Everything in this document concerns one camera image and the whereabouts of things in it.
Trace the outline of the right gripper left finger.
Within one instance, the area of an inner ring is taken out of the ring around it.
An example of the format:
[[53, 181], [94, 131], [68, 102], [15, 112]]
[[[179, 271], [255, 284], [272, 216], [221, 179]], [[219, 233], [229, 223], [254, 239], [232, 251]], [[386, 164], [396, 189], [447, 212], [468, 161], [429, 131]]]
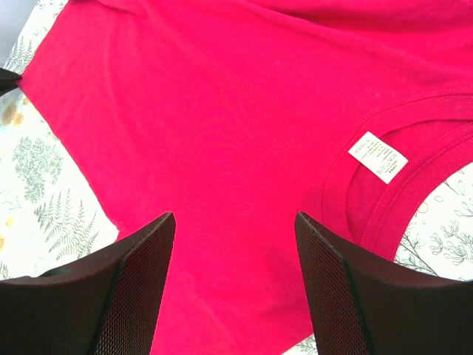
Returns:
[[149, 354], [174, 233], [167, 212], [38, 277], [1, 281], [1, 353]]

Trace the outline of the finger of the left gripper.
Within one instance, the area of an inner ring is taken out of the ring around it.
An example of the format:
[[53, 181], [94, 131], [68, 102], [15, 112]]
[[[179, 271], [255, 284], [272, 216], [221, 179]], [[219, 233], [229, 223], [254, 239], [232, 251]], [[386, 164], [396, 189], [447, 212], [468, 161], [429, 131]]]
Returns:
[[21, 75], [9, 70], [0, 69], [0, 95], [4, 95], [16, 88], [18, 82], [22, 79]]

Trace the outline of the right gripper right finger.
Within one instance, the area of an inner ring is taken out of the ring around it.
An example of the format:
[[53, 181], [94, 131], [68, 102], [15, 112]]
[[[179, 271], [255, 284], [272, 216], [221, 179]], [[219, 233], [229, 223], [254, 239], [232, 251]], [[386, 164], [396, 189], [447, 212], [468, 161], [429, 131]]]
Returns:
[[319, 354], [471, 354], [472, 283], [385, 260], [304, 212], [296, 245]]

